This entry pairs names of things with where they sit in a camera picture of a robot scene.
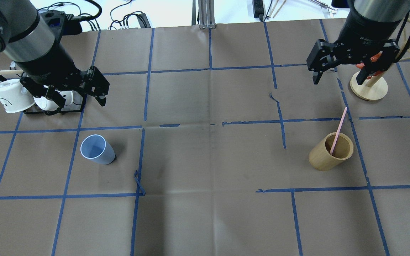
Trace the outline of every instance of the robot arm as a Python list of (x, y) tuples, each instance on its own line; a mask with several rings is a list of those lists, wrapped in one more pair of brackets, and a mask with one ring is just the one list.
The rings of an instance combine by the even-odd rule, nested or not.
[[(306, 63), (318, 84), (324, 71), (340, 64), (365, 64), (358, 84), (377, 71), (386, 71), (400, 48), (389, 39), (410, 8), (410, 0), (349, 0), (350, 13), (334, 43), (318, 39)], [(382, 52), (376, 62), (370, 58)]]
[(65, 21), (78, 24), (91, 18), (73, 17), (59, 11), (50, 11), (41, 17), (29, 0), (0, 0), (0, 52), (4, 51), (25, 71), (28, 76), (20, 82), (34, 97), (45, 97), (64, 107), (65, 99), (58, 90), (74, 90), (82, 96), (90, 94), (101, 106), (105, 105), (108, 81), (94, 66), (87, 71), (78, 70), (60, 44)]

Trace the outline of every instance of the pink stick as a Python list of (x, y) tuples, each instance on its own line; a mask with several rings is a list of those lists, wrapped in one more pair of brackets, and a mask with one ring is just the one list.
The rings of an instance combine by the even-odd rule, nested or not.
[(333, 150), (335, 149), (336, 142), (338, 141), (338, 136), (341, 131), (341, 126), (343, 126), (343, 121), (345, 120), (346, 111), (347, 111), (347, 107), (345, 107), (345, 111), (343, 112), (343, 116), (341, 117), (341, 120), (340, 120), (340, 125), (338, 126), (338, 130), (336, 131), (335, 139), (333, 140), (333, 144), (332, 144), (332, 149), (330, 149), (330, 155), (333, 155)]

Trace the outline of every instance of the wooden stand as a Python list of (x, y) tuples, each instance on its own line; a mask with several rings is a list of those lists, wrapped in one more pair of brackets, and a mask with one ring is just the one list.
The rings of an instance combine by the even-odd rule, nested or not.
[(350, 88), (355, 95), (367, 101), (375, 101), (382, 99), (387, 94), (389, 86), (382, 74), (366, 79), (362, 85), (357, 84), (357, 75), (358, 72), (350, 80)]
[(325, 136), (312, 150), (309, 152), (309, 163), (319, 171), (328, 171), (338, 164), (344, 162), (353, 154), (353, 143), (351, 139), (343, 133), (338, 135), (333, 155), (330, 155), (330, 148), (335, 138), (334, 133)]

